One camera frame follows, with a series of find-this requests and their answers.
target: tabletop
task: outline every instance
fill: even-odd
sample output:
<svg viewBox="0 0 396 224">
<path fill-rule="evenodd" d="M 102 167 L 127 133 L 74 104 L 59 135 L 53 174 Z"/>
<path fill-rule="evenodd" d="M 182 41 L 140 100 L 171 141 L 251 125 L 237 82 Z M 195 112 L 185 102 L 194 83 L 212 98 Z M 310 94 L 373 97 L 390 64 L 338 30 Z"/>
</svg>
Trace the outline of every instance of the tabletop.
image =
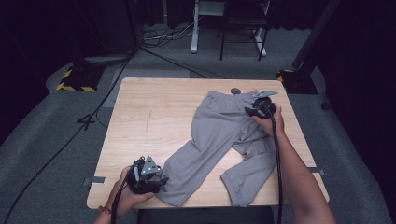
<svg viewBox="0 0 396 224">
<path fill-rule="evenodd" d="M 94 176 L 104 183 L 92 183 L 87 205 L 92 209 L 106 204 L 109 192 L 120 178 L 122 168 L 132 165 L 141 156 L 150 155 L 163 167 L 167 158 L 191 140 L 191 122 L 196 108 L 209 91 L 231 94 L 232 88 L 242 93 L 277 91 L 273 102 L 282 105 L 285 132 L 307 167 L 316 167 L 303 132 L 282 84 L 276 80 L 137 78 L 127 77 L 120 85 L 102 152 Z M 220 176 L 244 159 L 230 148 L 206 177 L 204 183 L 183 207 L 230 206 L 231 200 Z M 314 173 L 329 201 L 321 176 Z M 251 205 L 276 205 L 276 169 L 267 179 Z M 138 208 L 172 207 L 158 198 L 141 203 Z"/>
</svg>

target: chair leg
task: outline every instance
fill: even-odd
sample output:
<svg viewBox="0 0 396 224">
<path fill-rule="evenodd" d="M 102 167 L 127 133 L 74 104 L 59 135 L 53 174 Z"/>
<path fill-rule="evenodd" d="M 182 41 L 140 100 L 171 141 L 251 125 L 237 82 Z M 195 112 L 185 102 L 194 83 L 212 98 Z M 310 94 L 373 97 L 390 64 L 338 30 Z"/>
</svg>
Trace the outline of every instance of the chair leg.
<svg viewBox="0 0 396 224">
<path fill-rule="evenodd" d="M 224 51 L 224 40 L 225 40 L 225 28 L 222 29 L 221 52 L 220 52 L 220 60 L 221 61 L 222 61 L 222 53 Z"/>
<path fill-rule="evenodd" d="M 268 29 L 265 29 L 264 37 L 262 38 L 262 48 L 260 49 L 259 61 L 262 59 L 262 51 L 264 50 L 265 40 L 267 38 Z"/>
</svg>

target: human hand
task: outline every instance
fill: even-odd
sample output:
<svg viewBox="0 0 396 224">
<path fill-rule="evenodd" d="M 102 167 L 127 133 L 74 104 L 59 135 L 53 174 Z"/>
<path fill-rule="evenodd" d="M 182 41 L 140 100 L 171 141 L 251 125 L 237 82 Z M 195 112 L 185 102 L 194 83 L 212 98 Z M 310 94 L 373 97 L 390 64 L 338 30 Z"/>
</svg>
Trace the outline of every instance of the human hand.
<svg viewBox="0 0 396 224">
<path fill-rule="evenodd" d="M 283 121 L 283 117 L 282 117 L 282 107 L 278 104 L 275 104 L 276 106 L 276 112 L 274 113 L 274 119 L 276 121 L 276 132 L 280 133 L 280 132 L 285 132 L 285 123 Z M 264 129 L 265 133 L 267 133 L 268 135 L 270 135 L 271 137 L 274 137 L 274 133 L 273 133 L 273 123 L 271 121 L 271 119 L 261 119 L 257 116 L 253 116 L 252 119 L 254 121 L 256 121 L 258 124 L 260 124 L 262 126 L 262 128 Z"/>
<path fill-rule="evenodd" d="M 125 176 L 127 176 L 130 169 L 131 169 L 131 166 L 128 166 L 128 167 L 125 167 L 124 169 L 122 169 L 120 179 L 114 184 L 114 187 L 111 190 L 110 195 L 108 196 L 108 200 L 106 203 L 107 208 L 111 209 L 111 206 L 114 202 L 117 192 L 119 191 L 120 186 L 121 186 L 123 180 L 125 179 Z M 123 217 L 129 211 L 131 211 L 137 204 L 146 202 L 149 199 L 151 199 L 152 197 L 154 197 L 154 193 L 152 193 L 152 192 L 146 193 L 146 194 L 141 194 L 141 195 L 134 194 L 133 192 L 131 192 L 131 190 L 128 187 L 126 187 L 122 191 L 122 194 L 120 196 L 119 205 L 117 208 L 117 217 L 119 217 L 119 218 Z"/>
</svg>

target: wooden table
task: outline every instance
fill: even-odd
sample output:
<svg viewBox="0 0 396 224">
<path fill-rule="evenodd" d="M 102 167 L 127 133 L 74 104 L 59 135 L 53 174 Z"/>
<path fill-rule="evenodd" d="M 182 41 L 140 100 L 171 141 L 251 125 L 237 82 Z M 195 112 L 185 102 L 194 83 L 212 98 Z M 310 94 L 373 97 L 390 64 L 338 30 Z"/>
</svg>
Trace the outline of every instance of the wooden table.
<svg viewBox="0 0 396 224">
<path fill-rule="evenodd" d="M 87 205 L 96 209 L 105 204 L 122 168 L 132 165 L 141 156 L 152 156 L 163 167 L 167 158 L 191 139 L 190 127 L 197 106 L 209 91 L 230 93 L 231 88 L 241 92 L 277 91 L 273 102 L 282 105 L 286 133 L 308 167 L 316 167 L 304 135 L 294 115 L 289 98 L 278 81 L 192 78 L 125 78 L 121 85 L 108 126 L 95 176 L 106 178 L 104 184 L 92 183 Z M 198 190 L 183 207 L 229 206 L 231 201 L 220 179 L 226 170 L 243 160 L 232 148 L 215 166 Z M 329 195 L 321 176 L 314 173 L 325 197 Z M 275 205 L 277 200 L 276 169 L 262 186 L 251 205 Z M 153 198 L 139 208 L 171 207 Z"/>
</svg>

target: yellow black hazard tape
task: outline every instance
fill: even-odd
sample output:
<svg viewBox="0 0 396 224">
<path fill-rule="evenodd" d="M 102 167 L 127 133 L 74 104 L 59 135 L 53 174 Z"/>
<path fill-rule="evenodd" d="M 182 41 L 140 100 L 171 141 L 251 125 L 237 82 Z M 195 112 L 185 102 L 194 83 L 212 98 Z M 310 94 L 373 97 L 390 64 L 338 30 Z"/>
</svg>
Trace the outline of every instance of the yellow black hazard tape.
<svg viewBox="0 0 396 224">
<path fill-rule="evenodd" d="M 89 71 L 81 71 L 70 66 L 64 73 L 57 91 L 97 91 L 97 85 L 104 72 L 104 67 L 90 67 Z"/>
</svg>

